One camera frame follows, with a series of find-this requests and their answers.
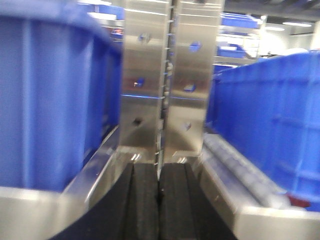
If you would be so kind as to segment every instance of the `blue plastic crate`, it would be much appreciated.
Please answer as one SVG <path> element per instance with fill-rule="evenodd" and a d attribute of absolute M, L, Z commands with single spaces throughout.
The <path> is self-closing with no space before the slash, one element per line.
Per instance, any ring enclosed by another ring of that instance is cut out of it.
<path fill-rule="evenodd" d="M 96 6 L 94 4 L 79 3 L 78 5 L 79 8 L 86 13 L 94 13 L 96 11 Z"/>
<path fill-rule="evenodd" d="M 213 126 L 290 194 L 320 211 L 320 53 L 222 71 Z"/>
<path fill-rule="evenodd" d="M 214 116 L 214 97 L 215 97 L 215 78 L 218 78 L 218 74 L 224 70 L 231 69 L 232 66 L 226 66 L 226 65 L 214 65 L 213 67 L 213 81 L 210 87 L 210 94 L 208 99 L 208 107 L 207 107 L 207 113 L 206 113 L 206 120 L 205 123 L 208 127 L 212 127 L 213 122 L 213 116 Z"/>
<path fill-rule="evenodd" d="M 113 57 L 113 54 L 109 54 L 109 57 L 107 58 L 108 87 L 105 93 L 106 98 L 104 100 L 103 116 L 103 126 L 105 129 L 114 127 L 120 122 L 122 64 L 123 62 L 120 57 L 115 58 Z"/>
<path fill-rule="evenodd" d="M 236 47 L 236 50 L 221 49 L 221 47 L 218 46 L 216 52 L 217 56 L 242 59 L 246 55 L 246 51 L 241 46 L 236 44 L 230 44 L 229 46 Z"/>
<path fill-rule="evenodd" d="M 260 62 L 265 62 L 265 61 L 268 61 L 268 60 L 270 60 L 270 58 L 259 57 L 257 59 L 257 62 L 260 63 Z"/>
<path fill-rule="evenodd" d="M 0 186 L 61 191 L 101 142 L 107 59 L 121 51 L 74 3 L 0 6 Z"/>
<path fill-rule="evenodd" d="M 116 15 L 117 20 L 125 19 L 125 10 L 123 7 L 112 5 L 98 5 L 98 13 Z"/>
<path fill-rule="evenodd" d="M 110 33 L 110 37 L 119 46 L 123 45 L 124 35 L 123 35 L 123 30 L 122 29 L 113 29 L 111 31 L 111 33 Z"/>
<path fill-rule="evenodd" d="M 258 22 L 257 19 L 252 16 L 222 12 L 221 25 L 256 29 Z"/>

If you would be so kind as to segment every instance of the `ceiling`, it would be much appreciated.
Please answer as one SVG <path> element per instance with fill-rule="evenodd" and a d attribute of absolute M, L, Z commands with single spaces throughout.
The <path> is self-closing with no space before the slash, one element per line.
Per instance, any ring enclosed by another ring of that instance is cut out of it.
<path fill-rule="evenodd" d="M 320 0 L 225 0 L 224 11 L 315 22 L 320 20 Z"/>

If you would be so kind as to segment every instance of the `red object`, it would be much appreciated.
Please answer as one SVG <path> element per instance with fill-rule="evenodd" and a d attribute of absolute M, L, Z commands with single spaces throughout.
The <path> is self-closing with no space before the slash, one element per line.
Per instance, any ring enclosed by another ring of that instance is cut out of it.
<path fill-rule="evenodd" d="M 308 200 L 298 198 L 296 196 L 290 195 L 289 193 L 287 193 L 286 195 L 288 196 L 292 206 L 302 207 L 302 208 L 307 208 L 311 206 Z"/>

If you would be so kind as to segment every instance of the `screw hole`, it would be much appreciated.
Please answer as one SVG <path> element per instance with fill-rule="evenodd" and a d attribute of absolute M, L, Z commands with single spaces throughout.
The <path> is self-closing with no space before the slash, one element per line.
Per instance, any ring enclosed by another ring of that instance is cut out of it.
<path fill-rule="evenodd" d="M 196 85 L 195 84 L 188 84 L 184 87 L 183 89 L 185 92 L 188 93 L 193 93 L 196 90 Z"/>
<path fill-rule="evenodd" d="M 185 131 L 188 131 L 192 127 L 192 124 L 191 122 L 184 122 L 182 127 Z"/>
<path fill-rule="evenodd" d="M 137 117 L 133 122 L 132 124 L 136 127 L 138 127 L 141 123 L 143 122 L 143 119 L 140 118 L 140 117 Z"/>
<path fill-rule="evenodd" d="M 137 81 L 134 82 L 133 87 L 134 88 L 142 88 L 145 84 L 145 78 L 139 77 Z"/>
<path fill-rule="evenodd" d="M 196 53 L 199 52 L 199 50 L 201 49 L 202 44 L 200 41 L 193 41 L 190 46 L 189 46 L 189 52 L 190 53 Z"/>
<path fill-rule="evenodd" d="M 149 43 L 151 39 L 151 34 L 147 33 L 147 32 L 144 32 L 144 33 L 141 33 L 138 37 L 138 40 L 141 42 L 141 43 L 144 43 L 144 44 L 147 44 Z"/>

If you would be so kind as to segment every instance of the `ceiling light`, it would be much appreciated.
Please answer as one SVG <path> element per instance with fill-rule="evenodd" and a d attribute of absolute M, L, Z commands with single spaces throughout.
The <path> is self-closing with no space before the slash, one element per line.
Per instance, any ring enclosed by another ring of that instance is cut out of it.
<path fill-rule="evenodd" d="M 283 22 L 282 24 L 284 25 L 291 25 L 291 26 L 297 26 L 297 27 L 311 27 L 311 24 L 307 24 L 307 23 L 299 23 L 299 22 Z"/>
<path fill-rule="evenodd" d="M 281 31 L 285 30 L 282 27 L 275 27 L 275 26 L 266 26 L 264 29 L 265 30 L 270 30 L 270 31 L 278 31 L 278 32 L 281 32 Z"/>

